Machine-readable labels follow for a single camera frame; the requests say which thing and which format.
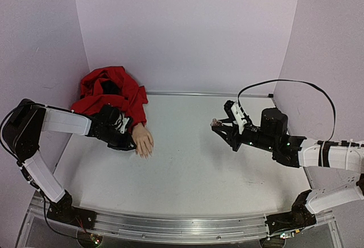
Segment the nail polish glass bottle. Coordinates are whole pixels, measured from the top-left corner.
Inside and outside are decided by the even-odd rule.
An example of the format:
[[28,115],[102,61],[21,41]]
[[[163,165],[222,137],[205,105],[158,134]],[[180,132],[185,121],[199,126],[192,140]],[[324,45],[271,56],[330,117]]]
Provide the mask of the nail polish glass bottle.
[[220,120],[217,120],[216,118],[212,119],[212,122],[210,123],[211,127],[217,127],[217,126],[222,126],[223,123]]

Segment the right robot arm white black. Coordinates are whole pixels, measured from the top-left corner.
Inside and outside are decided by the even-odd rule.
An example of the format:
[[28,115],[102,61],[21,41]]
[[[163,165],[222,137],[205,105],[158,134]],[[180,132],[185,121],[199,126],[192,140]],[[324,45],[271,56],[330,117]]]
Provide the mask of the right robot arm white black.
[[288,117],[277,108],[261,113],[260,126],[234,102],[225,105],[226,119],[213,119],[212,131],[233,151],[242,144],[265,150],[277,163],[292,168],[322,167],[347,170],[360,174],[333,189],[309,189],[300,193],[290,211],[266,217],[270,235],[292,233],[316,224],[316,214],[352,201],[363,200],[363,142],[342,140],[321,141],[288,134]]

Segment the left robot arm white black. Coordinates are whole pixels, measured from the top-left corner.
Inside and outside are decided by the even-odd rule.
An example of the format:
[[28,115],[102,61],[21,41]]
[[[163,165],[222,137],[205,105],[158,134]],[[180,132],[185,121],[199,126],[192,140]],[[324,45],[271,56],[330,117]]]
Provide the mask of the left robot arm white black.
[[95,211],[73,205],[71,194],[59,183],[40,153],[41,134],[46,131],[96,138],[118,151],[136,145],[129,133],[133,119],[119,109],[104,105],[96,115],[23,99],[1,122],[1,146],[16,159],[23,177],[49,203],[45,217],[52,221],[92,229]]

